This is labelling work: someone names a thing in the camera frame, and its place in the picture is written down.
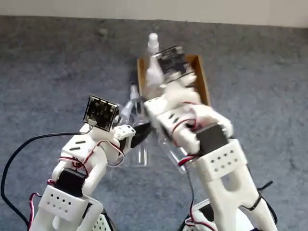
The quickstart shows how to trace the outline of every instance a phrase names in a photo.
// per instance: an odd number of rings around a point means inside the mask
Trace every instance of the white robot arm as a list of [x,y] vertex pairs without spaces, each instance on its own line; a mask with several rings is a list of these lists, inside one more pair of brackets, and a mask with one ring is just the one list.
[[[94,100],[103,101],[104,107],[107,105],[115,110],[115,104],[110,106],[110,102],[96,97]],[[93,107],[89,110],[93,114],[100,111]],[[108,123],[111,124],[113,119],[114,116],[111,116]],[[97,125],[99,119],[88,116],[86,122]],[[80,132],[86,133],[88,129],[85,124]],[[113,231],[108,218],[102,213],[103,205],[91,198],[91,194],[105,175],[107,166],[116,167],[123,161],[135,134],[130,125],[120,125],[110,129],[93,127],[89,133],[73,136],[62,149],[59,163],[49,181],[51,184],[42,196],[34,220],[30,221],[29,230]]]
[[[215,229],[197,224],[194,227],[198,230],[203,227],[204,230],[250,231],[250,222],[244,228],[239,224],[246,223],[243,221],[246,216],[239,213],[239,207],[245,207],[250,208],[247,211],[256,222],[256,230],[277,231],[267,202],[252,180],[241,145],[232,138],[232,123],[202,104],[199,94],[188,87],[196,76],[180,57],[183,53],[178,47],[153,56],[152,71],[164,75],[165,91],[160,97],[146,101],[144,106],[156,130],[188,153],[179,165],[194,161],[209,197]],[[232,189],[225,188],[224,176],[230,178]]]

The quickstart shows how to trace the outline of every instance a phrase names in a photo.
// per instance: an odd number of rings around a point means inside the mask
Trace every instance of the red wire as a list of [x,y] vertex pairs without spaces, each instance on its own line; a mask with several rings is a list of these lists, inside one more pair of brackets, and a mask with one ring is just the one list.
[[181,120],[180,122],[178,122],[178,123],[174,126],[174,128],[173,128],[173,130],[172,130],[172,132],[171,132],[171,137],[173,137],[173,133],[174,133],[175,129],[178,128],[178,126],[180,126],[182,123],[185,123],[185,122],[190,121],[190,120],[193,120],[193,121],[194,121],[194,124],[193,124],[193,128],[192,128],[192,129],[195,129],[195,127],[197,126],[197,124],[196,124],[196,119],[184,119],[184,120]]
[[28,225],[28,231],[30,230],[31,228],[31,225],[33,223],[33,218],[34,218],[34,205],[33,205],[33,199],[35,196],[38,196],[38,197],[42,197],[40,194],[38,194],[37,192],[35,193],[32,193],[30,195],[30,198],[29,198],[29,205],[30,205],[30,218],[29,218],[29,225]]
[[183,159],[181,159],[179,162],[178,162],[178,166],[183,166],[184,164],[186,164],[188,161],[194,159],[195,156],[186,156],[184,157]]
[[124,156],[124,154],[121,152],[121,150],[119,150],[119,147],[117,147],[115,144],[113,144],[113,143],[111,143],[111,142],[109,142],[109,141],[99,141],[98,143],[97,143],[97,145],[90,151],[90,153],[87,155],[87,157],[85,158],[85,160],[83,161],[83,165],[85,165],[86,163],[87,163],[87,161],[90,159],[90,157],[94,154],[94,149],[96,148],[96,147],[99,147],[100,145],[101,145],[101,143],[103,143],[103,142],[108,142],[109,144],[111,144],[115,149],[117,149],[123,156]]
[[60,157],[59,160],[71,160],[71,161],[77,162],[78,164],[80,164],[85,169],[87,176],[89,176],[89,172],[88,172],[86,166],[80,160],[78,160],[76,158],[66,157],[66,156]]
[[182,103],[187,103],[187,104],[194,104],[197,105],[196,103],[190,102],[190,101],[183,101]]

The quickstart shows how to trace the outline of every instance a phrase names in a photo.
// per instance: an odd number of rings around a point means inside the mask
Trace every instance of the clear plastic bottle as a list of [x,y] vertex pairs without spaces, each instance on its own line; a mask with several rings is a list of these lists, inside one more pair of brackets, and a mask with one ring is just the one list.
[[185,173],[185,167],[179,167],[178,162],[187,155],[187,152],[185,152],[183,148],[179,148],[174,143],[170,142],[163,134],[157,133],[156,137],[159,146],[167,154],[180,173]]
[[151,67],[152,55],[159,52],[158,35],[151,33],[149,35],[148,47],[145,52],[144,67],[146,68],[146,78],[144,86],[144,97],[149,100],[162,95],[161,81],[157,81],[160,77]]

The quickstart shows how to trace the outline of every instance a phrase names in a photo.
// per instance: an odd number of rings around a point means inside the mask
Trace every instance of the cardboard box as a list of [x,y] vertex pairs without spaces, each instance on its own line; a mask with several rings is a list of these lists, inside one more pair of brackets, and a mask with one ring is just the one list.
[[[192,66],[197,75],[197,79],[195,81],[195,88],[196,91],[200,94],[202,103],[210,106],[209,92],[206,84],[206,78],[203,70],[201,56],[195,54],[186,54],[185,58],[186,61]],[[138,70],[139,93],[141,96],[142,96],[142,89],[144,89],[145,85],[145,73],[147,68],[148,67],[145,66],[144,59],[139,58],[137,60],[137,70]]]

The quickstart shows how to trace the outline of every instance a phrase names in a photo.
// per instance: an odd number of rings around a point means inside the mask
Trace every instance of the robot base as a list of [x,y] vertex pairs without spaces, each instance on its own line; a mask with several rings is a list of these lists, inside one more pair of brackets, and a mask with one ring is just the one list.
[[[194,205],[192,208],[193,208],[192,213],[197,221],[206,222],[207,224],[211,225],[214,229],[217,230],[217,227],[214,223],[213,210],[210,205],[210,201],[208,199]],[[236,231],[252,231],[252,230],[254,230],[254,227],[251,224],[250,220],[241,210],[238,209],[236,213]],[[184,220],[178,231],[199,231],[199,229],[197,229],[196,227],[190,227],[185,225],[185,220]],[[211,231],[211,230],[207,227],[203,227],[202,231]]]

